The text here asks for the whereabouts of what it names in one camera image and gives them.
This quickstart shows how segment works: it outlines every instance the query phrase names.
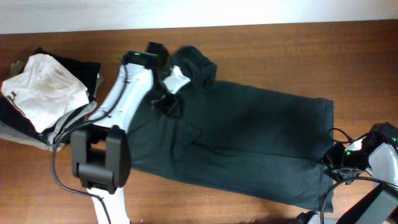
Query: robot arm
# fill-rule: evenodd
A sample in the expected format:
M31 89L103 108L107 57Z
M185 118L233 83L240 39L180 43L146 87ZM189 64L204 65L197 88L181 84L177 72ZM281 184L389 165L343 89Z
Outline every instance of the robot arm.
M349 209L340 219L325 218L325 224L382 223L398 206L398 129L389 124L375 124L365 137L347 148L342 143L332 146L322 158L326 173L337 182L351 184L363 171L381 180L374 189ZM302 213L294 224L318 224L315 212Z
M146 52L128 52L122 57L112 90L89 118L95 122L86 129L72 132L73 175L89 193L103 199L111 223L130 223L124 206L123 186L131 170L127 131L138 106L142 100L148 100L155 109L170 116L181 102L174 95L176 87L181 88L190 81L178 67L173 68L171 78L167 77L164 82L160 79L168 57L163 45L153 42ZM98 141L105 141L105 151L91 148L91 143ZM93 201L98 223L108 223L101 202L96 198Z

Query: white t-shirt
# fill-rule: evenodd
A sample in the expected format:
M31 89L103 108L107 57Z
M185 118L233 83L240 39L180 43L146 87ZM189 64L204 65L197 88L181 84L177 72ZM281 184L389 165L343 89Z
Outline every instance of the white t-shirt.
M35 127L51 127L65 113L88 104L86 86L53 57L29 57L22 74L2 83L1 93Z

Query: clothing pile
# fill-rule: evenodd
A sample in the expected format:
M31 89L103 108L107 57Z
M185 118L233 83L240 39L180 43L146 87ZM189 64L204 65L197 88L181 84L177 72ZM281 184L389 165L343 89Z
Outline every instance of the clothing pile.
M12 64L1 86L0 138L51 150L62 131L82 123L95 110L95 93L103 81L100 66L41 48L26 65Z
M192 46L165 73L175 65L191 79L177 92L182 117L141 102L128 132L132 168L319 211L333 185L317 164L333 145L333 102L216 81L217 65Z

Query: wooden table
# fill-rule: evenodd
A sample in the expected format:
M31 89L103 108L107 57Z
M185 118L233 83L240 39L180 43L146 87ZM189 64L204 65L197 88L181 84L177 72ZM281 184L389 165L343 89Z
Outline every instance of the wooden table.
M0 74L37 47L64 57L101 62L102 101L119 67L117 55L144 50L148 41L170 50L194 45L218 64L218 80L335 102L335 126L353 137L374 123L398 125L398 21L276 24L192 29L109 30L0 35ZM67 186L70 148L57 157ZM197 187L132 170L125 187L133 223L239 223L256 217L296 217L301 208ZM356 181L335 191L338 217L372 188ZM90 198L56 186L50 153L0 141L0 223L96 223Z

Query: dark green shirt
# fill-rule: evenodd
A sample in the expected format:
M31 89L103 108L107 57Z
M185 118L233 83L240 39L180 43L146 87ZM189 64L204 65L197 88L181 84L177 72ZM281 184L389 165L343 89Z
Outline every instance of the dark green shirt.
M129 128L132 168L319 211L333 184L316 163L333 145L333 102L215 81L217 66L194 47L165 72L173 65L192 80L177 93L182 118L143 101Z

